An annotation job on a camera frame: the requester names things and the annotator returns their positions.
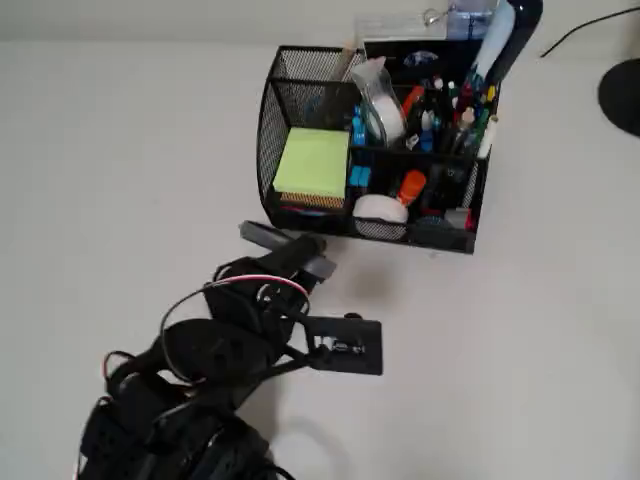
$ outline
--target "white wall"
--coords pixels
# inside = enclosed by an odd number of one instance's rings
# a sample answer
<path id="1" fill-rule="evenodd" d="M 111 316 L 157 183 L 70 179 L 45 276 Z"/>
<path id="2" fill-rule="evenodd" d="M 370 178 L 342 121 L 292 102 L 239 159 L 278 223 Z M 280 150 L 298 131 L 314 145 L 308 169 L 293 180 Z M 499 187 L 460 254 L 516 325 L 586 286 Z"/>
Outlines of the white wall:
<path id="1" fill-rule="evenodd" d="M 339 45 L 351 38 L 354 16 L 360 12 L 417 12 L 428 6 L 442 8 L 446 2 L 0 0 L 0 39 L 218 40 Z M 639 0 L 546 0 L 545 14 L 532 46 L 539 51 L 578 23 L 638 4 Z M 573 41 L 593 42 L 596 49 L 608 48 L 608 45 L 623 48 L 633 37 L 640 37 L 639 25 L 637 18 L 619 18 L 590 27 Z"/>

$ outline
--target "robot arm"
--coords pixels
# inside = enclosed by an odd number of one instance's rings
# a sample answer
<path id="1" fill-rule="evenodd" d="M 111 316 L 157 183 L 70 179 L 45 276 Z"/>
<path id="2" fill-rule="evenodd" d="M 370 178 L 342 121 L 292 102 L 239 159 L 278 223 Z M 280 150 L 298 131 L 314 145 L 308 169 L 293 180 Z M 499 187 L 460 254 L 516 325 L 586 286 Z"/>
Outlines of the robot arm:
<path id="1" fill-rule="evenodd" d="M 107 395 L 82 436 L 80 480 L 286 477 L 265 460 L 268 443 L 235 415 L 247 397 L 263 381 L 303 367 L 382 374 L 379 322 L 307 315 L 308 295 L 335 268 L 322 256 L 324 241 L 250 222 L 241 233 L 272 251 L 218 268 L 213 282 L 169 310 L 147 351 L 107 374 Z M 164 329 L 168 314 L 198 293 L 211 318 Z M 288 345 L 295 323 L 305 330 L 306 353 Z M 166 370 L 182 382 L 166 380 Z"/>

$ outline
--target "desk lamp base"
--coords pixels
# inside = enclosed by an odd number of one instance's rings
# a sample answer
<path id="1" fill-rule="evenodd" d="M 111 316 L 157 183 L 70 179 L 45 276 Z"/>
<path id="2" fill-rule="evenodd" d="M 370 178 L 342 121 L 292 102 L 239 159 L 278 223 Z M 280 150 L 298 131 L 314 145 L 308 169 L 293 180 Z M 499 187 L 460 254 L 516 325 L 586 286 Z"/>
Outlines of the desk lamp base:
<path id="1" fill-rule="evenodd" d="M 602 77 L 598 102 L 611 123 L 640 137 L 640 59 L 619 63 Z"/>

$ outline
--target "orange highlighter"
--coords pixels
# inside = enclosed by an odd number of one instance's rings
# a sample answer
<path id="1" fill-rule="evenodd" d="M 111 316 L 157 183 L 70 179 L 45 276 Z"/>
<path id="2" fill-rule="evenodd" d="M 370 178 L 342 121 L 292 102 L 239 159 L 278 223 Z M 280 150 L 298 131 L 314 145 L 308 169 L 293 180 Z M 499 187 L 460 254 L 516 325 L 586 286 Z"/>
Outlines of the orange highlighter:
<path id="1" fill-rule="evenodd" d="M 402 181 L 402 186 L 396 197 L 397 200 L 405 207 L 408 207 L 418 198 L 426 183 L 427 177 L 424 176 L 424 173 L 419 170 L 411 170 Z"/>

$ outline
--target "white surface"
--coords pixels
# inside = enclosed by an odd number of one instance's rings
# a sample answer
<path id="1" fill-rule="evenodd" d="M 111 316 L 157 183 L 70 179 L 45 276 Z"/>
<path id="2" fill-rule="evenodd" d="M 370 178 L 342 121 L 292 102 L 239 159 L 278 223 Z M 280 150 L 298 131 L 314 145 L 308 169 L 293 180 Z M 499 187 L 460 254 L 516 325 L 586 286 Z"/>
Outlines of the white surface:
<path id="1" fill-rule="evenodd" d="M 264 219 L 274 51 L 0 45 L 4 478 L 68 478 L 102 354 L 260 252 L 236 225 Z M 331 241 L 313 311 L 381 320 L 385 375 L 303 371 L 249 401 L 300 480 L 640 475 L 640 140 L 597 106 L 613 62 L 561 58 L 508 78 L 474 256 Z"/>

